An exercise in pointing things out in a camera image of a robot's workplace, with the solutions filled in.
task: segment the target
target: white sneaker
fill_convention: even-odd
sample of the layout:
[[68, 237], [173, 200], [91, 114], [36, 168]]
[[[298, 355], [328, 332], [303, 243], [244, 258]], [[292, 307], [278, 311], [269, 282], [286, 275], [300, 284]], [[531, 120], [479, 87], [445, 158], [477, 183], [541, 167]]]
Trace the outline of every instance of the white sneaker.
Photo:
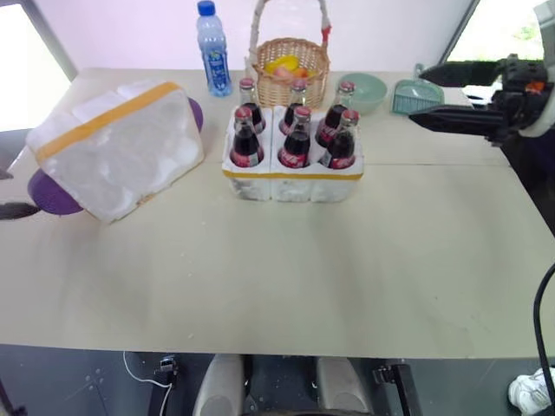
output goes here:
[[[550, 371], [555, 380], [555, 368], [550, 368]], [[520, 409], [523, 416], [541, 412], [551, 403], [541, 369], [533, 375], [518, 376], [509, 385], [508, 396], [509, 401]]]

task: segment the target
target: purple object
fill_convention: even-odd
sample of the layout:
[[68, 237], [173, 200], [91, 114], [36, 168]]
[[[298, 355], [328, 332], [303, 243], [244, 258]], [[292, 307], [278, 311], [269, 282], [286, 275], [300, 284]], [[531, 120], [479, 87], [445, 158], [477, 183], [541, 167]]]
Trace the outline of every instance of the purple object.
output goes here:
[[[202, 108], [197, 101], [189, 98], [189, 104], [193, 111], [194, 120], [197, 123], [199, 133], [204, 124]], [[27, 192], [35, 201], [35, 204], [43, 211], [55, 215], [74, 214], [83, 209], [77, 202], [65, 192], [49, 175], [42, 169], [35, 172], [27, 185]]]
[[197, 101], [193, 100], [192, 98], [189, 99], [189, 104], [191, 104], [194, 120], [197, 122], [197, 127], [199, 128], [199, 133], [200, 133], [202, 131], [202, 125], [205, 120], [202, 114], [202, 108], [200, 108], [200, 104]]

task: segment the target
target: white styrofoam box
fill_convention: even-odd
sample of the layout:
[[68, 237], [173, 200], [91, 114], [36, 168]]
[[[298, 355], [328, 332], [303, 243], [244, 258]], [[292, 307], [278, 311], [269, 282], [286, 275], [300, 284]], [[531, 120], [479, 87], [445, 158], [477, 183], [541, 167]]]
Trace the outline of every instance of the white styrofoam box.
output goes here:
[[238, 167], [230, 159], [230, 152], [233, 146], [233, 137], [235, 136], [235, 109], [232, 111], [227, 126], [227, 134], [225, 137], [224, 154], [222, 155], [222, 171], [229, 178], [231, 186], [235, 194], [242, 199], [252, 199], [256, 201], [267, 201], [270, 199], [270, 173], [271, 165], [271, 108], [262, 108], [262, 115], [266, 120], [266, 128], [261, 134], [258, 134], [258, 142], [264, 150], [264, 158], [262, 162], [253, 167]]
[[318, 163], [325, 149], [316, 142], [318, 123], [325, 113], [313, 113], [310, 118], [309, 165], [301, 169], [283, 166], [278, 159], [285, 135], [279, 130], [285, 107], [274, 107], [272, 122], [271, 197], [285, 202], [339, 202], [353, 191], [364, 172], [364, 157], [360, 140], [355, 141], [355, 163], [346, 169], [329, 169]]
[[141, 81], [50, 116], [27, 136], [41, 168], [104, 222], [122, 218], [204, 158], [186, 92]]

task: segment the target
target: robotic arm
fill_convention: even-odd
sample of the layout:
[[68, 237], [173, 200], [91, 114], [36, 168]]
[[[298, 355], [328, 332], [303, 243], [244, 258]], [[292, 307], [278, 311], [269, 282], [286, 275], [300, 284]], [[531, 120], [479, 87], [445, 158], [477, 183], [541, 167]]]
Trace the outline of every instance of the robotic arm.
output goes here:
[[437, 106], [409, 115], [435, 132], [486, 136], [495, 145], [519, 133], [539, 137], [555, 125], [555, 0], [535, 8], [545, 50], [544, 61], [524, 61], [516, 55], [497, 62], [446, 62], [423, 71], [422, 79], [443, 87], [491, 85], [501, 77], [485, 109]]

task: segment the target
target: soda bottle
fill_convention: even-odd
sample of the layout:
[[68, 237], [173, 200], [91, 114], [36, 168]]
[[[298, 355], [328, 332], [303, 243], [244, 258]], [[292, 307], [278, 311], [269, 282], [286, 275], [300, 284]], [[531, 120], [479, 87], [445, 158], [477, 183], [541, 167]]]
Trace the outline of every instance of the soda bottle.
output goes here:
[[256, 166], [264, 158], [264, 149], [254, 133], [252, 111], [248, 107], [235, 110], [235, 137], [230, 158], [239, 167]]
[[336, 135], [328, 144], [319, 163], [330, 169], [345, 169], [355, 163], [355, 139], [358, 112], [345, 110]]
[[343, 81], [339, 84], [333, 105], [328, 110], [326, 117], [320, 121], [320, 124], [318, 124], [316, 141], [320, 146], [327, 147], [336, 135], [343, 111], [350, 108], [354, 92], [354, 82]]
[[306, 104], [306, 81], [295, 80], [291, 84], [291, 97], [289, 106], [285, 111], [284, 119], [279, 122], [279, 131], [285, 135], [289, 134], [293, 124], [295, 108]]
[[277, 158], [283, 166], [298, 169], [309, 161], [310, 149], [310, 109], [305, 106], [295, 108], [291, 132], [279, 150]]
[[266, 128], [266, 120], [260, 111], [257, 90], [252, 78], [243, 78], [239, 81], [239, 92], [241, 93], [241, 106], [248, 107], [252, 111], [252, 125], [254, 133], [261, 134]]

